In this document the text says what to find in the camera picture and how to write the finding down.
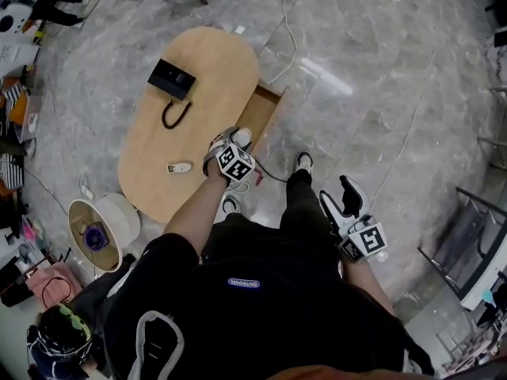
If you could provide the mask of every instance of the helmet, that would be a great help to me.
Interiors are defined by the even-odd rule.
[[[38,330],[43,350],[54,357],[74,355],[91,341],[88,326],[64,304],[46,310],[40,318]]]

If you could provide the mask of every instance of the pink bag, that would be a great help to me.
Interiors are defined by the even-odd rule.
[[[70,301],[82,290],[69,267],[63,262],[55,263],[50,268],[37,269],[26,280],[26,285],[45,310],[59,302]]]

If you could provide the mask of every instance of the hand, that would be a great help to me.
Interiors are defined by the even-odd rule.
[[[90,375],[97,369],[97,362],[93,357],[89,357],[82,365],[81,368]]]

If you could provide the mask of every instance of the white strap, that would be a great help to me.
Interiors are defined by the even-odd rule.
[[[174,333],[176,333],[177,337],[176,347],[174,348],[174,351],[169,357],[169,360],[158,375],[158,380],[167,380],[171,371],[173,371],[174,367],[176,366],[176,363],[181,358],[183,348],[185,347],[185,340],[183,339],[183,333],[181,333],[179,327],[174,323],[171,317],[166,317],[165,315],[160,314],[158,311],[148,311],[139,319],[139,322],[137,323],[137,331],[135,335],[135,353],[137,357],[128,375],[128,380],[141,380],[141,369],[143,368],[144,364],[144,344],[146,342],[146,323],[155,321],[157,319],[160,319],[168,324]]]

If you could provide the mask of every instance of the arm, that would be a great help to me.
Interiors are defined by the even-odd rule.
[[[82,365],[81,368],[89,376],[97,369],[97,362],[90,356]]]
[[[181,235],[200,255],[226,188],[227,180],[216,159],[212,159],[208,163],[208,178],[172,217],[164,234]]]
[[[363,260],[360,263],[353,263],[346,255],[343,255],[341,261],[343,263],[344,280],[365,290],[385,308],[388,313],[395,315],[391,301],[377,281],[368,261]]]

